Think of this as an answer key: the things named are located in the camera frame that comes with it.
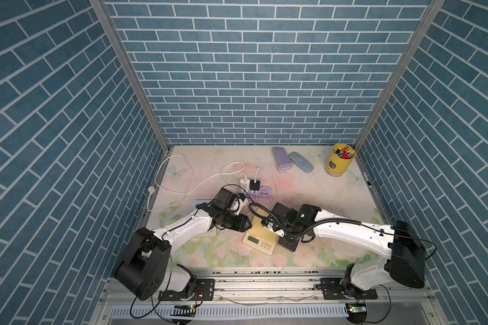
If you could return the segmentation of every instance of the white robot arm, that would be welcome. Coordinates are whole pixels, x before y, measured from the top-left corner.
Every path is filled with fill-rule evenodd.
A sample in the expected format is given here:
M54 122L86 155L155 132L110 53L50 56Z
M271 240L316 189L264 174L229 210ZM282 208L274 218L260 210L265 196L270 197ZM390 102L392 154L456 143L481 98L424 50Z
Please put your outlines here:
M181 265L174 266L170 276L167 268L170 254L214 226L247 231L251 223L247 216L240 214L246 203L244 195L237 196L222 188L210 203L198 205L171 225L153 231L139 229L125 249L115 277L141 300L163 290L188 298L195 288L196 276ZM279 203L272 211L254 202L248 206L255 216L263 219L264 227L281 236L279 244L288 250L296 250L300 239L309 235L342 240L378 254L374 261L347 267L341 283L347 296L361 297L371 287L393 280L411 288L424 286L426 251L409 224L366 224L306 204L299 211ZM259 214L257 209L266 213ZM152 252L149 257L142 255L149 251Z

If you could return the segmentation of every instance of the white cable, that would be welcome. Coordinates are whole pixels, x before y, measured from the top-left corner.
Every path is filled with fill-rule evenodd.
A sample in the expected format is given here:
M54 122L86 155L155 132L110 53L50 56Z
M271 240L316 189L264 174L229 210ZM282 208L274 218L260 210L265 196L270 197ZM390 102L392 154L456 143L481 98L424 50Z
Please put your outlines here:
M260 203L260 199L258 198L258 193L257 193L257 195L256 195L256 201L257 201L259 204L262 204L262 205L264 205L264 206L272 206L272 205L275 205L275 204L278 202L278 195L281 195L281 196L283 196L284 198L286 198L286 199L287 199L287 200L288 200L288 201L289 201L289 202L290 202L290 203L293 205L293 208L295 208L295 209L296 209L296 205L294 205L294 203L293 203L291 200L289 200L289 198L288 198L288 197L286 197L285 195L283 195L282 193L280 193L280 192L279 192L279 189L278 189L278 182L277 182L277 180L276 180L276 177L274 176L274 172L273 172L273 170L271 169L271 167L269 167L269 166L264 166L264 165L260 165L260 166L258 167L258 169L256 170L256 173L255 173L255 180L256 180L256 176L258 175L258 171L260 170L260 168L261 168L261 167L267 167L267 168L269 168L269 170L271 171L271 175L273 175L273 179L274 179L274 184L276 185L276 190L275 190L275 189L273 189L273 188L272 188L272 187L270 187L270 186L262 186L262 187L260 187L260 189L262 189L262 188L269 188L269 189L271 189L271 190L275 191L275 192L277 193L277 198L276 198L276 202L275 202L275 203L273 203L273 204L262 204L262 203Z
M156 180L157 175L158 175L159 171L161 170L162 166L164 165L164 163L165 163L165 162L166 162L168 159L170 159L171 157L175 157L175 156L178 156L178 155L180 155L180 156L182 156L182 158L184 158L184 161L186 162L186 165L188 166L188 168L189 168L189 169L191 170L191 172L192 172L191 179L190 179L190 181L188 182L188 185L186 186L186 189L185 189L185 191L184 191L184 192L172 191L172 190L170 190L170 189L168 189L168 188L165 188L165 187L163 187L163 186L159 185L159 184L157 183L157 180ZM242 168L240 168L240 169L239 169L239 170L237 170L237 171L230 172L230 173L223 173L223 171L224 171L224 169L225 169L226 167L228 167L228 166L230 166L230 165L233 165L233 164L242 164L243 166L242 166ZM168 157L168 158L166 158L165 160L163 160L163 161L161 162L161 165L159 166L159 168L157 168L156 177L154 177L154 183L156 183L156 185L157 185L159 188L162 188L163 190L166 190L166 191L168 191L168 192L175 193L175 194L182 194L182 198L181 198L181 199L180 199L178 202L176 202L176 203L172 203L172 204L169 204L169 205L165 205L165 206L162 206L162 207L158 207L158 208L156 208L156 209L150 209L150 206L149 206L149 205L150 205L150 197L151 197L151 195L149 195L149 196L148 196L148 200L147 200L147 211L149 211L149 212L152 212L152 211L157 211L157 210L161 210L161 209L164 209L164 208L167 208L167 207L170 207L170 206L174 206L174 205L177 205L177 204L181 203L181 202L184 200L184 198L186 198L186 196L187 196L188 194L190 194L190 193L192 193L193 191L195 191L195 190L197 189L197 187L199 187L199 186L200 186L202 183L204 183L204 182L205 182L205 181L207 181L208 179L212 178L213 176L220 175L220 178L221 178L222 183L223 183L224 185L226 185L226 183L225 183L225 182L223 181L223 179L222 179L222 175L231 175L231 174L236 174L236 173L238 173L238 172L241 172L241 171L242 171L244 168L245 168L245 163L243 163L243 162L241 162L241 161L234 161L234 162L231 162L231 163L227 164L226 166L222 167L222 169L221 169L221 171L220 171L219 173L216 173L216 174L213 174L213 175L211 175L211 176L208 176L207 178L205 178L204 180L202 180L200 183L198 183L198 184L197 184L197 186L195 186L195 187L194 187L192 190L190 190L190 191L189 191L188 189L190 188L191 182L194 180L194 177L195 177L195 171L194 171L194 169L193 169L193 168L190 166L190 164L188 163L188 160L186 159L186 157L185 157L185 156L184 156L182 153L172 154L170 157Z
M287 299L287 300L290 300L290 301L294 301L294 302L300 302L300 301L303 301L305 299L309 299L311 297L314 297L316 294L313 294L313 295L310 295L308 297L304 297L304 298L300 298L300 299L292 299L292 298L287 298L287 297L284 297L284 296L278 296L278 297L271 297L271 298L266 298L267 300L272 300L272 299ZM259 306L259 305L267 305L267 304L271 304L271 303L255 303L255 304L246 304L246 303L240 303L238 301L234 301L234 300L231 300L229 298L226 298L226 297L223 297L223 296L219 296L220 298L224 299L224 300L227 300L231 303L234 303L234 304L237 304L237 305L242 305L242 306Z
M289 201L289 203L293 205L293 208L294 208L294 209L296 209L296 205L294 205L293 201L289 200L289 198L288 198L288 197L286 197L285 195L283 195L283 194L282 194L282 193L280 193L279 191L276 191L274 188L272 188L272 187L270 187L270 186L262 186L262 187L260 187L260 188L270 188L270 189L272 189L272 190L273 190L273 191L275 191L277 194L279 194L279 195L283 196L284 198L286 198L286 199Z

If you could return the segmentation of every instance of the blue brick wall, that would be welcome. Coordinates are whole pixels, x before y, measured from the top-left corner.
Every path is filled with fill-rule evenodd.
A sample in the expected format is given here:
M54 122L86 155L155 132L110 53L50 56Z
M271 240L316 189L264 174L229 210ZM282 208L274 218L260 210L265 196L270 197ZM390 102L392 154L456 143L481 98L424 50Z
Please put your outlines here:
M488 0L447 0L363 148L391 220L437 254L450 323L488 324Z
M88 0L0 0L0 325L89 322L160 156Z
M108 0L171 144L352 143L429 0Z

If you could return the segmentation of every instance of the power adapter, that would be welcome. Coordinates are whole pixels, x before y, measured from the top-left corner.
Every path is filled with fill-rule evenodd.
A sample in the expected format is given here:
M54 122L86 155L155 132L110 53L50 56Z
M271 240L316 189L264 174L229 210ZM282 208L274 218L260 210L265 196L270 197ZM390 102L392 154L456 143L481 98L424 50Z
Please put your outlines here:
M260 190L260 181L254 180L249 184L249 189L252 191L259 191Z
M249 183L250 183L250 180L249 180L249 178L247 178L247 177L246 177L246 178L241 178L241 179L240 179L240 187L241 187L242 189L246 190L246 191L248 191L248 190L249 190ZM238 189L238 192L239 192L239 193L243 193L243 191L242 191L242 189L241 189L241 188L239 188L239 189Z

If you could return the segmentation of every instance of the metal rail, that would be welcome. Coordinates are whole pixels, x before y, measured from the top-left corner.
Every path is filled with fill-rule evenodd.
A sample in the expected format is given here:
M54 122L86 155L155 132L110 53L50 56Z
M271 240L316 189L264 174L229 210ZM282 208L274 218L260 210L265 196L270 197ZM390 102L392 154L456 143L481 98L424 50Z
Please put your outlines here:
M408 44L406 48L404 48L403 53L401 54L401 58L396 64L396 68L388 78L384 89L381 91L379 97L377 98L377 102L372 108L369 117L367 118L363 129L361 129L356 141L352 145L352 147L359 151L359 148L363 145L364 141L366 140L367 135L370 133L370 130L375 124L375 121L381 115L381 112L385 108L388 99L396 89L397 83L403 76L404 71L408 67L410 61L412 60L415 52L419 48L421 42L426 36L426 33L431 27L431 24L434 22L435 17L439 14L442 5L444 4L445 0L431 0L426 10L424 10L423 16L419 21L419 25L412 33L412 36L408 40Z
M112 50L114 50L114 53L116 54L116 57L125 72L126 78L130 82L130 86L132 86L134 94L136 94L137 100L139 101L141 108L143 108L143 112L145 113L145 116L147 117L153 132L156 134L157 140L163 148L164 154L168 154L170 148L168 142L164 137L161 127L159 127L156 115L152 111L150 102L148 101L148 98L143 91L143 86L141 85L139 77L134 70L134 66L130 61L129 55L127 54L125 47L123 46L123 42L121 41L121 38L117 33L116 26L114 25L114 22L112 20L112 17L110 16L104 0L90 0L90 3L92 9L94 10L94 13L98 17L98 21L101 24L105 35L107 36L112 46Z

